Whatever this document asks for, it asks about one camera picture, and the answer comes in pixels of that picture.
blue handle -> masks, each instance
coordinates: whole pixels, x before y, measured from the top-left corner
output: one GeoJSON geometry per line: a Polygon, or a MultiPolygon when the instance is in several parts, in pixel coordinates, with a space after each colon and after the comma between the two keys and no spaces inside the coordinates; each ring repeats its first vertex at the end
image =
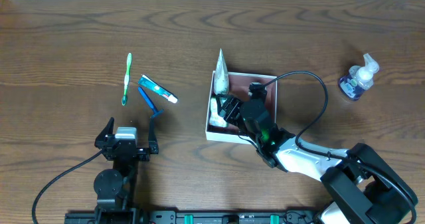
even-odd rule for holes
{"type": "Polygon", "coordinates": [[[141,87],[139,87],[138,90],[141,96],[143,97],[143,99],[147,102],[147,105],[149,105],[149,107],[152,109],[153,114],[158,113],[157,107],[155,107],[155,105],[153,104],[152,100],[148,97],[146,92],[141,87]]]}

toothpaste tube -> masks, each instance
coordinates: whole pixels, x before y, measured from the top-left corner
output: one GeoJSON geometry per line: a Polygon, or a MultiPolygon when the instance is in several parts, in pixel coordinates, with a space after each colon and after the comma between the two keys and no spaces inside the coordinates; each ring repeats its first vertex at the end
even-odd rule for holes
{"type": "Polygon", "coordinates": [[[169,91],[167,91],[166,89],[164,89],[163,87],[161,87],[160,85],[155,83],[152,79],[148,78],[146,75],[141,76],[141,78],[139,80],[139,84],[150,89],[150,90],[152,90],[152,91],[154,91],[158,95],[166,98],[168,101],[170,101],[174,104],[177,103],[177,101],[178,101],[176,96],[174,96],[169,91]]]}

green clip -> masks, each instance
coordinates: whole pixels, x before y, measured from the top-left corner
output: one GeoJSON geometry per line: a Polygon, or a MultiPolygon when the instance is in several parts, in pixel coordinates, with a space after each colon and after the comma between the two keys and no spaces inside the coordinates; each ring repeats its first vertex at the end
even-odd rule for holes
{"type": "Polygon", "coordinates": [[[193,224],[193,215],[185,215],[185,224],[193,224]]]}
{"type": "Polygon", "coordinates": [[[278,215],[270,215],[270,224],[279,224],[279,216],[278,215]]]}

white arm segment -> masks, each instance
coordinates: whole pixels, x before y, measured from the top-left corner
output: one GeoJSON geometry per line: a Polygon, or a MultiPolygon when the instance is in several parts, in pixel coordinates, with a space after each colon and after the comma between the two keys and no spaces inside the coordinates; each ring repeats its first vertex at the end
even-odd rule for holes
{"type": "MultiPolygon", "coordinates": [[[[299,139],[299,142],[303,147],[310,150],[323,153],[331,152],[332,154],[343,157],[347,156],[348,149],[334,150],[331,148],[325,148],[305,142],[301,138],[299,139]]],[[[328,159],[327,157],[311,154],[297,148],[297,145],[295,144],[295,138],[289,139],[282,146],[280,146],[276,156],[286,170],[302,173],[316,179],[317,181],[320,181],[320,177],[325,174],[328,168],[334,167],[341,162],[341,160],[338,159],[328,159]]]]}
{"type": "Polygon", "coordinates": [[[329,207],[321,213],[320,220],[324,224],[350,224],[335,202],[329,205],[329,207]]]}

pump bottle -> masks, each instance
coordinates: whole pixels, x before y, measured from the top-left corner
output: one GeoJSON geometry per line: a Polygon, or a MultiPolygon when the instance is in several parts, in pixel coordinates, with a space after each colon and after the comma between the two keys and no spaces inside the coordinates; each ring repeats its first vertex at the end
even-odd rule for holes
{"type": "Polygon", "coordinates": [[[352,66],[349,73],[338,81],[342,93],[350,100],[358,101],[360,96],[373,85],[373,75],[378,72],[378,63],[369,55],[363,55],[365,66],[352,66]]]}

